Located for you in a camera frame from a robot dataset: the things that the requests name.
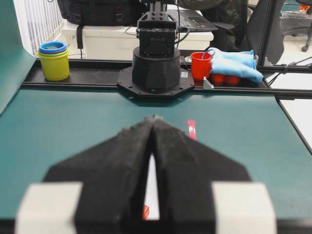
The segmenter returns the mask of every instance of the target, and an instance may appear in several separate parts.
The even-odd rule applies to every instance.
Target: yellow cup
[[[63,80],[69,77],[69,62],[67,53],[60,56],[43,56],[39,54],[44,77],[50,81]]]

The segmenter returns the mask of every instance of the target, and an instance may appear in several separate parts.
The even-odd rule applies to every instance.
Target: octagonal mounting plate
[[[128,67],[120,71],[117,86],[126,91],[129,91],[134,96],[143,98],[175,98],[187,92],[188,90],[195,88],[191,72],[182,68],[180,69],[179,85],[176,85],[173,88],[165,90],[163,92],[148,92],[134,84],[132,82],[132,67]]]

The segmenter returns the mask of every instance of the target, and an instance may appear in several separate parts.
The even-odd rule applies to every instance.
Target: blue towel
[[[263,75],[256,70],[253,50],[246,52],[223,52],[217,48],[210,48],[208,52],[209,54],[214,54],[211,74],[246,78],[254,83],[262,81]]]

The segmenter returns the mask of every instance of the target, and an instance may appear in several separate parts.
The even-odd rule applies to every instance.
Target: red object
[[[150,215],[150,208],[148,206],[144,205],[144,208],[143,208],[143,220],[146,220],[149,215]]]
[[[196,140],[196,122],[195,120],[188,120],[187,126],[189,127],[189,134],[192,140]]]
[[[310,8],[309,6],[306,6],[306,5],[300,5],[300,6],[299,6],[299,11],[301,11],[301,10],[305,10],[305,11],[307,11],[309,8]]]
[[[240,78],[233,76],[225,76],[225,82],[230,85],[238,85],[240,83]]]
[[[221,85],[224,82],[224,75],[222,74],[213,74],[212,75],[214,85]]]
[[[196,80],[203,80],[204,77],[207,77],[208,79],[211,70],[211,60],[213,56],[209,53],[195,52],[191,54],[191,58],[192,58],[191,72],[193,78]]]

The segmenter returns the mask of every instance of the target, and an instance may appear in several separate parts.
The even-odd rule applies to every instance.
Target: white radiator
[[[14,0],[24,48],[36,55],[40,44],[54,40],[63,18],[57,0]]]

